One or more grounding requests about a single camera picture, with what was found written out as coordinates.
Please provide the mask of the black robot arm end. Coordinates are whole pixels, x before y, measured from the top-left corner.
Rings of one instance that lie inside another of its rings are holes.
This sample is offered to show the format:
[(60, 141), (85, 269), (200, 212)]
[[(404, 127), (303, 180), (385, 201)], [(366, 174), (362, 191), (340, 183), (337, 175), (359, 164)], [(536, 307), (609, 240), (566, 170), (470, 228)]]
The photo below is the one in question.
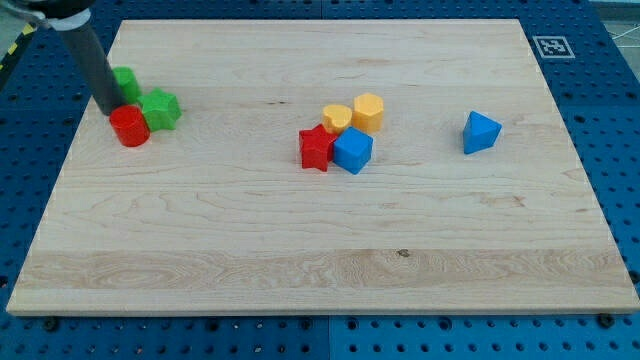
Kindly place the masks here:
[(67, 18), (89, 9), (96, 0), (1, 0), (1, 7), (27, 21)]

